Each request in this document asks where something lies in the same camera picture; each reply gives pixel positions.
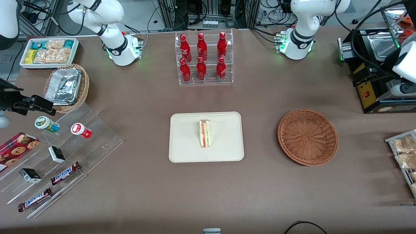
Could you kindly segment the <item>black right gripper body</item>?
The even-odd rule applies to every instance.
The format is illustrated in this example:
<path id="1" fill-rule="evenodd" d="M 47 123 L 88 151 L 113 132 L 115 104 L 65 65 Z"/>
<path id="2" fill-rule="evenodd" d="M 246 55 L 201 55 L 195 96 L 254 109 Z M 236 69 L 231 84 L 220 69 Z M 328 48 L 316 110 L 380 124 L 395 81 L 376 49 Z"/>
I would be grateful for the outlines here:
<path id="1" fill-rule="evenodd" d="M 21 95 L 22 88 L 0 79 L 0 110 L 15 112 L 20 115 L 27 115 L 28 111 L 33 111 L 26 101 L 27 97 Z"/>

